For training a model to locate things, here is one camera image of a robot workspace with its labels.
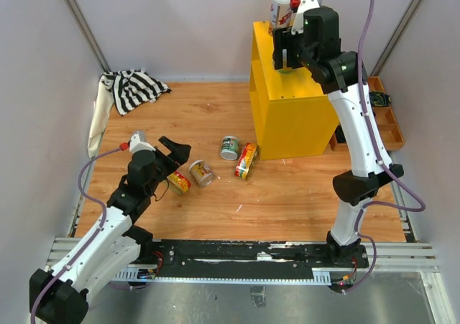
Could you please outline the white lid yellow can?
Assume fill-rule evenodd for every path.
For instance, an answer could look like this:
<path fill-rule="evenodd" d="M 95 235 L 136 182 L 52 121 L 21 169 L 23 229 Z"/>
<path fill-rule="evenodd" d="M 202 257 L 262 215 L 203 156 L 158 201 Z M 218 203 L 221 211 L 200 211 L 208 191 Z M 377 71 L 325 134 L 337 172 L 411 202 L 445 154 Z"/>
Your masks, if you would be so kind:
<path fill-rule="evenodd" d="M 293 72 L 294 70 L 292 68 L 282 68 L 282 69 L 279 69 L 278 72 L 281 73 L 281 74 L 289 74 L 291 72 Z"/>

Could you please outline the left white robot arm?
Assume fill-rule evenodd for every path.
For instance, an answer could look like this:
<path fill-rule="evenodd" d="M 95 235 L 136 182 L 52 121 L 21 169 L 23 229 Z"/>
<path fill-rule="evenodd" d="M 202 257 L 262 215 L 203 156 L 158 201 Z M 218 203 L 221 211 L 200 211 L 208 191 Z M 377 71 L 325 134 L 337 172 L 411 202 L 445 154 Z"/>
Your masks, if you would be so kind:
<path fill-rule="evenodd" d="M 101 215 L 84 237 L 49 271 L 38 269 L 29 279 L 30 322 L 81 323 L 97 294 L 126 265 L 148 262 L 154 254 L 153 237 L 136 221 L 155 199 L 155 191 L 189 157 L 191 147 L 161 136 L 164 154 L 140 131 L 128 142 L 108 151 L 129 151 L 127 172 L 107 203 L 81 195 L 101 206 Z"/>

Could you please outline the green fruit can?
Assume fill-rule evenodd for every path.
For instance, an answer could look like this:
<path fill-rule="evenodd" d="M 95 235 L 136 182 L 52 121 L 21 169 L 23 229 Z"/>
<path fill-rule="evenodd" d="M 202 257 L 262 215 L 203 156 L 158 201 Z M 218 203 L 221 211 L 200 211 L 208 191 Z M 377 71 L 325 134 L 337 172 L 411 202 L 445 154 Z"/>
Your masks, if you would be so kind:
<path fill-rule="evenodd" d="M 220 156 L 224 160 L 233 161 L 239 157 L 239 139 L 228 135 L 222 139 Z"/>

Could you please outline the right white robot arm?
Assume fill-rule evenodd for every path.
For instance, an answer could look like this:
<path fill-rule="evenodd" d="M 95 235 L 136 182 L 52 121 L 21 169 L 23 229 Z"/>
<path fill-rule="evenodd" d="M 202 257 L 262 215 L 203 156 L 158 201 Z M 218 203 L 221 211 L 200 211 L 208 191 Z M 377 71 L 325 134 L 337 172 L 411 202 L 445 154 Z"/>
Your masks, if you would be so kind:
<path fill-rule="evenodd" d="M 369 98 L 360 52 L 341 50 L 339 15 L 319 4 L 301 4 L 291 27 L 273 32 L 275 69 L 307 68 L 332 104 L 344 133 L 351 169 L 333 178 L 339 209 L 326 237 L 326 259 L 350 264 L 363 251 L 359 231 L 365 211 L 380 188 L 403 176 L 380 136 Z"/>

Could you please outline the orange fruit can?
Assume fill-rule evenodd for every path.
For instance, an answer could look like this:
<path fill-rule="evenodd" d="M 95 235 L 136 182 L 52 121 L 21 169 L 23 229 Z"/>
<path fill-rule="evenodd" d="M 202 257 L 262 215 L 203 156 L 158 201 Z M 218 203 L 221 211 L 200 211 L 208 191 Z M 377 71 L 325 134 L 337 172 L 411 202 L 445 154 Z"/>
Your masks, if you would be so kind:
<path fill-rule="evenodd" d="M 189 173 L 202 188 L 210 185 L 214 179 L 211 168 L 203 161 L 196 160 L 189 166 Z"/>

